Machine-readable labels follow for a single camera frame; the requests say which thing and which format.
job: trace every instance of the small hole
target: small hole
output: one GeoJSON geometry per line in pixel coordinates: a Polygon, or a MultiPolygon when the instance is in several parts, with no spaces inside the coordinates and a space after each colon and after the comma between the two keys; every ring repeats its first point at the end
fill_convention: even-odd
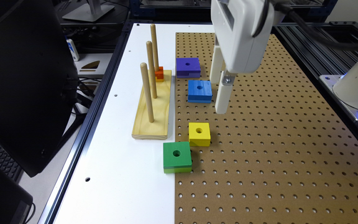
{"type": "Polygon", "coordinates": [[[178,157],[178,156],[180,156],[180,151],[175,150],[172,154],[173,154],[173,156],[178,157]]]}

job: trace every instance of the black monitor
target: black monitor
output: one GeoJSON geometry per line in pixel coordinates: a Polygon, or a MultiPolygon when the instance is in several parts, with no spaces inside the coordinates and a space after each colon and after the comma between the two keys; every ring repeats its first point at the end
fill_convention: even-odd
{"type": "Polygon", "coordinates": [[[0,6],[0,145],[33,177],[59,150],[78,75],[51,0],[0,6]]]}

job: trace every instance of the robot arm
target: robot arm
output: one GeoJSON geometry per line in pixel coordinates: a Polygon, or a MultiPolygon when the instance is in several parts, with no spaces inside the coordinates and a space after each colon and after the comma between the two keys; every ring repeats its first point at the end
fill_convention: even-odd
{"type": "Polygon", "coordinates": [[[227,111],[236,75],[252,73],[259,68],[275,11],[268,0],[212,0],[211,19],[215,29],[215,46],[210,80],[211,83],[219,83],[215,108],[217,114],[223,114],[227,111]],[[223,60],[226,69],[222,72],[223,60]]]}

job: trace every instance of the white table surface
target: white table surface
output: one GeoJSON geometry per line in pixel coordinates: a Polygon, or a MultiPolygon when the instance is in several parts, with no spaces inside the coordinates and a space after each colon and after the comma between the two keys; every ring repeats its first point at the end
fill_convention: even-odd
{"type": "MultiPolygon", "coordinates": [[[[214,32],[212,25],[156,27],[160,66],[173,76],[176,32],[214,32]]],[[[162,143],[175,141],[174,78],[168,139],[131,137],[142,89],[139,65],[147,63],[148,40],[150,24],[134,24],[91,144],[80,157],[55,223],[174,223],[175,175],[163,173],[162,154],[162,143]]]]}

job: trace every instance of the square block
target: square block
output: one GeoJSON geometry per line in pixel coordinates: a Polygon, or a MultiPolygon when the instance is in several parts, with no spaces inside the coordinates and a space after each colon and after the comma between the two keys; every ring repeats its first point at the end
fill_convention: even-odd
{"type": "Polygon", "coordinates": [[[164,81],[164,67],[159,67],[159,71],[155,72],[155,77],[158,80],[162,80],[162,81],[158,81],[158,82],[164,81]]]}
{"type": "Polygon", "coordinates": [[[190,146],[209,146],[211,143],[211,131],[209,123],[189,123],[190,146]]]}
{"type": "Polygon", "coordinates": [[[199,78],[200,75],[198,58],[177,58],[177,78],[199,78]]]}
{"type": "Polygon", "coordinates": [[[163,144],[163,168],[190,168],[191,152],[189,142],[166,142],[163,144]]]}
{"type": "Polygon", "coordinates": [[[210,81],[189,80],[188,98],[189,103],[211,103],[212,88],[210,81]]]}

